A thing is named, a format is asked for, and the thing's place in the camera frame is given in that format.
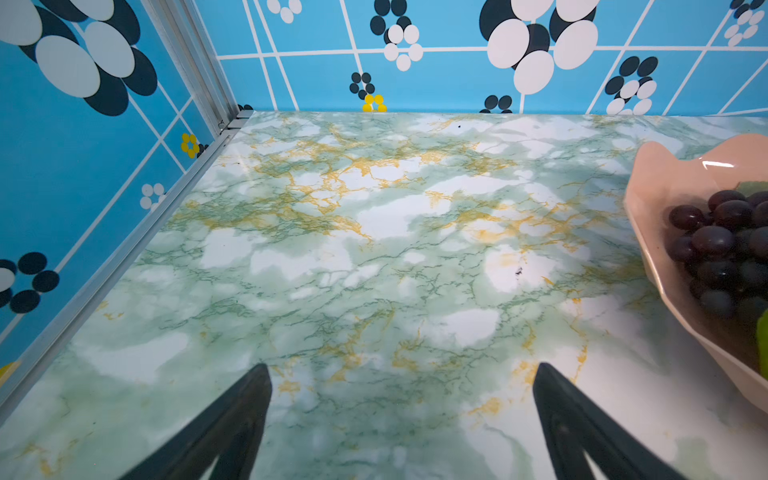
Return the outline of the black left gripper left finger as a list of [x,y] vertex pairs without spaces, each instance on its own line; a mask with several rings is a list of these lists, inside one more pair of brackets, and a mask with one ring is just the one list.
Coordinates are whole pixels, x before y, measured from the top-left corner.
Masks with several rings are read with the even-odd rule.
[[125,479],[248,479],[272,396],[268,367],[257,364]]

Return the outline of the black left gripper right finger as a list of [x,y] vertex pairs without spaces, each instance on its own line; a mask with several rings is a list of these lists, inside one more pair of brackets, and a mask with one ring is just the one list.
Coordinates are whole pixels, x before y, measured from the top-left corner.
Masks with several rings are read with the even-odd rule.
[[590,462],[608,479],[684,478],[551,364],[539,364],[533,395],[558,479],[592,479]]

